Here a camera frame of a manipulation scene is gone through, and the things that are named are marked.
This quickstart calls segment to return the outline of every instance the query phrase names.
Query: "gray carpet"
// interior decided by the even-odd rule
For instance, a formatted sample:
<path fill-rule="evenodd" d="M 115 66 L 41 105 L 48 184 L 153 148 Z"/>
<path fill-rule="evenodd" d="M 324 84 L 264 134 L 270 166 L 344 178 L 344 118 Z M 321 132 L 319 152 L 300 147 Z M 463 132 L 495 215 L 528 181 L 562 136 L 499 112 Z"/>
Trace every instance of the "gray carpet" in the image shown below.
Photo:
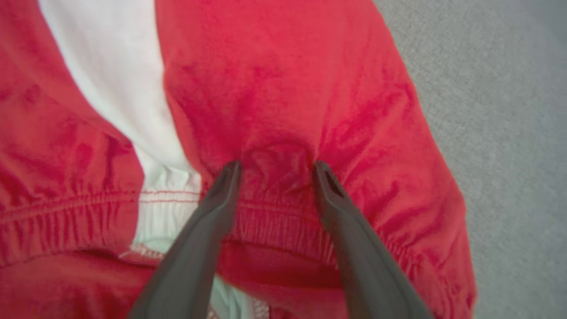
<path fill-rule="evenodd" d="M 467 201 L 475 317 L 567 317 L 567 2 L 375 3 Z"/>

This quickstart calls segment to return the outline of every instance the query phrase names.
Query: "clothing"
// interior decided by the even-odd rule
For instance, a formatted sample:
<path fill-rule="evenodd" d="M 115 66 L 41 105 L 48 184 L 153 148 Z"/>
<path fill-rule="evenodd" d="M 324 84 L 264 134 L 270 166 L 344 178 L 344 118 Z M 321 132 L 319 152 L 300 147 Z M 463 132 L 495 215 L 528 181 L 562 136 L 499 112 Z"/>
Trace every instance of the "clothing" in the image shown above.
<path fill-rule="evenodd" d="M 237 159 L 226 282 L 282 316 L 346 317 L 311 185 L 323 160 L 432 312 L 472 316 L 464 200 L 371 1 L 9 0 L 0 42 L 14 317 L 127 313 Z"/>

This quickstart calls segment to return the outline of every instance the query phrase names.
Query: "red fabric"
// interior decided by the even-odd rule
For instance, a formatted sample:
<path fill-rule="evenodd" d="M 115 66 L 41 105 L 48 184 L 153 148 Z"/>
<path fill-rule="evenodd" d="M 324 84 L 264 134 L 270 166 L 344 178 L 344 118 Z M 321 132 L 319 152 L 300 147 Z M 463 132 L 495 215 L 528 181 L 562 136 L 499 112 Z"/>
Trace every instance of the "red fabric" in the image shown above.
<path fill-rule="evenodd" d="M 346 316 L 312 194 L 321 159 L 435 315 L 472 316 L 464 201 L 370 0 L 155 4 L 187 157 L 205 186 L 243 165 L 221 276 L 282 317 Z M 0 45 L 0 308 L 121 316 L 149 276 L 116 260 L 143 181 L 132 146 L 76 88 L 37 3 L 4 1 Z"/>

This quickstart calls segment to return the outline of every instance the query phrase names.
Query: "red garment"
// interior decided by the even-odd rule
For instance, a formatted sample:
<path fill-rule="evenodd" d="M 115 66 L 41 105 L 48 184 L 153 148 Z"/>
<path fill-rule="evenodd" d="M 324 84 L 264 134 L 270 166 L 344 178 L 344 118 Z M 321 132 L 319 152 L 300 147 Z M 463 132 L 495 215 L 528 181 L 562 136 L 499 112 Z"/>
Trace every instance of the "red garment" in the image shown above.
<path fill-rule="evenodd" d="M 155 14 L 204 190 L 242 163 L 221 277 L 298 318 L 346 317 L 311 185 L 323 160 L 433 313 L 472 317 L 464 200 L 371 1 L 156 0 Z M 141 159 L 85 99 L 35 1 L 0 6 L 0 45 L 0 309 L 123 316 L 158 262 L 132 252 Z"/>

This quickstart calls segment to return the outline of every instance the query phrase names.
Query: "white stripe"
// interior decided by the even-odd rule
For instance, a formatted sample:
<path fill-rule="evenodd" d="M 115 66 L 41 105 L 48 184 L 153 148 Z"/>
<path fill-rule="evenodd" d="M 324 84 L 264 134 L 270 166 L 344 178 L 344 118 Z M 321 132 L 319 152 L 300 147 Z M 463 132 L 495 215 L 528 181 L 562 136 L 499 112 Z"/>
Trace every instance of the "white stripe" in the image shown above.
<path fill-rule="evenodd" d="M 201 177 L 177 136 L 162 85 L 153 0 L 39 0 L 90 105 L 132 141 L 144 172 L 133 246 L 167 251 L 197 207 Z"/>

